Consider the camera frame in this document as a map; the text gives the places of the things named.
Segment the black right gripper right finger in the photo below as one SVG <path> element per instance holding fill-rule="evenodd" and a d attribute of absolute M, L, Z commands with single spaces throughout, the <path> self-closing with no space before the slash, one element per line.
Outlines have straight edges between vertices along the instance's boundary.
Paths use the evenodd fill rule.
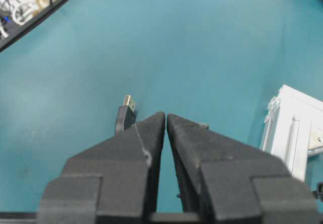
<path fill-rule="evenodd" d="M 312 192 L 278 157 L 175 114 L 167 132 L 208 220 L 318 223 Z"/>

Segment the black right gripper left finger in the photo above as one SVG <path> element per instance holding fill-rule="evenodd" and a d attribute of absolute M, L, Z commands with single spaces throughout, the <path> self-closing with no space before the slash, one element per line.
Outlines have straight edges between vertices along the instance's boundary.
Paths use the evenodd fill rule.
<path fill-rule="evenodd" d="M 143 223 L 156 210 L 165 114 L 70 157 L 47 185 L 38 223 Z"/>

